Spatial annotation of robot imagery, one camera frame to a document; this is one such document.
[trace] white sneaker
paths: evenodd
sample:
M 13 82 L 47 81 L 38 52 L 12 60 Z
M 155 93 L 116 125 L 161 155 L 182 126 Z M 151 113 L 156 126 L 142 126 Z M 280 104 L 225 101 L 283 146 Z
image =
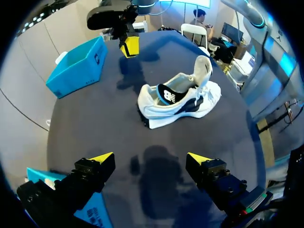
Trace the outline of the white sneaker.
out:
M 137 104 L 144 125 L 154 129 L 183 116 L 208 114 L 221 97 L 218 84 L 209 81 L 211 74 L 210 59 L 198 56 L 192 75 L 179 73 L 164 84 L 143 85 Z

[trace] man sitting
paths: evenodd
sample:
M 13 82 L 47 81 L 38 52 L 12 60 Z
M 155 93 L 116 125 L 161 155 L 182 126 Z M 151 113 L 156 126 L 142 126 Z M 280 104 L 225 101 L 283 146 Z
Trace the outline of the man sitting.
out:
M 226 59 L 228 55 L 231 55 L 230 50 L 228 47 L 223 44 L 223 42 L 219 38 L 213 37 L 214 34 L 214 27 L 209 24 L 204 24 L 206 12 L 203 11 L 202 9 L 199 9 L 198 12 L 196 12 L 196 9 L 193 11 L 194 16 L 196 16 L 197 13 L 197 19 L 195 18 L 190 22 L 192 25 L 197 25 L 203 27 L 207 31 L 207 41 L 210 42 L 213 45 L 219 46 L 217 51 L 215 52 L 214 59 L 215 60 L 223 60 L 223 62 L 226 62 Z M 202 39 L 202 36 L 196 35 L 195 36 L 195 43 L 198 46 L 204 46 L 206 47 L 205 44 L 205 39 Z

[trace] gray table surface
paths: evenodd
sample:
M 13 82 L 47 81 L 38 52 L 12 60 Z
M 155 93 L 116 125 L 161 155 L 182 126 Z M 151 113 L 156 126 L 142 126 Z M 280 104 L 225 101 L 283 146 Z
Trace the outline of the gray table surface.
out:
M 194 185 L 186 154 L 219 157 L 249 190 L 265 186 L 260 139 L 242 97 L 212 62 L 211 81 L 222 90 L 214 109 L 150 130 L 136 110 L 141 86 L 193 73 L 203 52 L 175 31 L 142 33 L 136 58 L 126 59 L 117 40 L 106 45 L 101 80 L 55 104 L 49 169 L 70 172 L 82 157 L 114 152 L 116 170 L 103 190 L 114 227 L 218 227 L 224 214 Z

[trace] blue box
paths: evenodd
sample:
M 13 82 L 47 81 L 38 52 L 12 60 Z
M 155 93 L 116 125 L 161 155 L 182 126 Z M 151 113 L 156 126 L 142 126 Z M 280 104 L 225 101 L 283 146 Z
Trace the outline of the blue box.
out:
M 46 85 L 57 98 L 100 80 L 107 48 L 102 37 L 69 51 L 51 73 Z

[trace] shoe sole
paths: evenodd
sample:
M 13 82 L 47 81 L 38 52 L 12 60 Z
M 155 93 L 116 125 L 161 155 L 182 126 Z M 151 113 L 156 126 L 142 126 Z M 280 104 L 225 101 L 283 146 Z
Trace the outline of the shoe sole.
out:
M 181 117 L 193 117 L 193 118 L 200 119 L 200 118 L 204 117 L 205 115 L 207 115 L 215 107 L 216 104 L 217 104 L 217 102 L 214 104 L 214 106 L 212 108 L 201 111 L 201 112 L 179 113 L 177 115 L 173 115 L 170 117 L 166 117 L 166 118 L 162 118 L 162 119 L 152 119 L 152 120 L 149 120 L 146 117 L 144 117 L 143 114 L 141 113 L 141 111 L 139 110 L 138 104 L 136 104 L 136 105 L 137 105 L 137 111 L 141 117 L 141 121 L 143 122 L 144 126 L 150 128 L 150 129 L 155 129 L 155 128 L 169 125 Z

